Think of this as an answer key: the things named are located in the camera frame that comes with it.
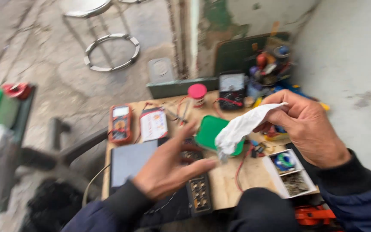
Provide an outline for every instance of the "orange multimeter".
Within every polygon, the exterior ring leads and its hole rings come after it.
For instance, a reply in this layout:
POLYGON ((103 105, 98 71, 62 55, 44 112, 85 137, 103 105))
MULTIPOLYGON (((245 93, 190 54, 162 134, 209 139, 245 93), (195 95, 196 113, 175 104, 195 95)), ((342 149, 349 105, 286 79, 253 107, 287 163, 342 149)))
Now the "orange multimeter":
POLYGON ((131 107, 128 104, 112 106, 108 125, 108 140, 116 144, 131 142, 131 107))

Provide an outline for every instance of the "person's left hand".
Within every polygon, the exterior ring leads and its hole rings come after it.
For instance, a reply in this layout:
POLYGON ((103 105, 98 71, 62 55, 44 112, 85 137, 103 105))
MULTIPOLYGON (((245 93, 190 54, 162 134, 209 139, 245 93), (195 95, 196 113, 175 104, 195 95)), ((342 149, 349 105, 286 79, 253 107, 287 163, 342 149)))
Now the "person's left hand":
POLYGON ((215 168, 217 161, 182 158, 182 151, 199 151, 199 147, 183 144, 184 140, 195 133, 196 122, 183 126, 178 133, 159 146, 132 182, 148 198, 161 200, 174 193, 195 176, 215 168))

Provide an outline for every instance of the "cracked floor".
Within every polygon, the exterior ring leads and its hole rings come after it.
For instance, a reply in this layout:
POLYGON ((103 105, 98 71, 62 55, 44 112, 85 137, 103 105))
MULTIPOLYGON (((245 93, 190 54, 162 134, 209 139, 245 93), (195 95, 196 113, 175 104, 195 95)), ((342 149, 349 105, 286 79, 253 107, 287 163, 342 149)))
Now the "cracked floor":
MULTIPOLYGON (((147 63, 168 57, 174 64, 173 33, 166 0, 141 4, 119 4, 102 14, 111 33, 130 33, 140 42, 136 63, 121 71, 95 72, 84 64, 84 50, 63 24, 61 15, 67 2, 60 0, 0 0, 0 84, 33 82, 38 85, 33 112, 28 122, 24 146, 44 150, 47 123, 59 117, 72 126, 62 137, 62 145, 107 126, 111 105, 150 99, 147 63)), ((72 27, 87 46, 94 41, 86 21, 70 19, 72 27)), ((100 20, 92 18, 99 37, 106 35, 100 20)), ((126 62, 134 46, 124 40, 103 44, 116 65, 126 62)), ((92 54, 94 63, 105 64, 101 51, 92 54)), ((88 178, 103 166, 102 142, 71 165, 88 178)), ((8 211, 0 214, 0 231, 17 231, 25 206, 44 176, 19 168, 21 181, 14 187, 8 211)))

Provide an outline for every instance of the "dark pants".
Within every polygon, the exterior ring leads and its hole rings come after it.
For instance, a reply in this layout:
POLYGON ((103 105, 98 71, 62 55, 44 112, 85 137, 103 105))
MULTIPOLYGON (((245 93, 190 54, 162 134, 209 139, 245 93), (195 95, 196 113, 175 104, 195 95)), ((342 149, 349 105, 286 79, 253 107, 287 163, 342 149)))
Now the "dark pants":
POLYGON ((297 232, 291 202, 265 188, 244 191, 234 209, 230 232, 297 232))

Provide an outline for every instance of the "white tissue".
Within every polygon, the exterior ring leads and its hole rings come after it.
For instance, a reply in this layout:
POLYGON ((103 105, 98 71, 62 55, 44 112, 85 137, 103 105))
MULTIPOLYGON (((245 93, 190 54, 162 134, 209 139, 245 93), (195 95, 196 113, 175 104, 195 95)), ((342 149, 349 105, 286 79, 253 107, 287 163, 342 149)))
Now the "white tissue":
POLYGON ((234 153, 237 144, 243 137, 265 122, 264 118, 270 110, 286 104, 286 102, 283 102, 280 104, 261 105, 231 120, 215 139, 217 155, 220 161, 222 163, 227 162, 228 157, 234 153))

